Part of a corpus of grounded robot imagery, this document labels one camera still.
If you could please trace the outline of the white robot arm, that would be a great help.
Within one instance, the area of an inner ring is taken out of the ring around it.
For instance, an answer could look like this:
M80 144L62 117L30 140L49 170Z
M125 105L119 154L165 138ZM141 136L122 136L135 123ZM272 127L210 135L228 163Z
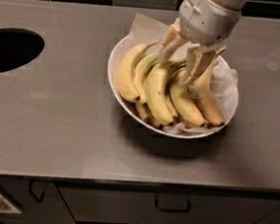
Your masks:
M219 41L227 38L242 16L247 0L183 0L179 15L163 36L158 60L166 64L176 50L194 43L186 54L185 74L179 83L187 85L209 67Z

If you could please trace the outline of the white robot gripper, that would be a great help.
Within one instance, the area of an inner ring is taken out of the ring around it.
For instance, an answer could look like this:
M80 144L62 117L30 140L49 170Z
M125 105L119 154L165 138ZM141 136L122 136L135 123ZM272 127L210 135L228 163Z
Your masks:
M167 64L176 50L188 41L201 45L186 52L181 86L199 78L216 56L216 43L227 38L242 16L243 0L183 0L179 16L163 36L158 61Z

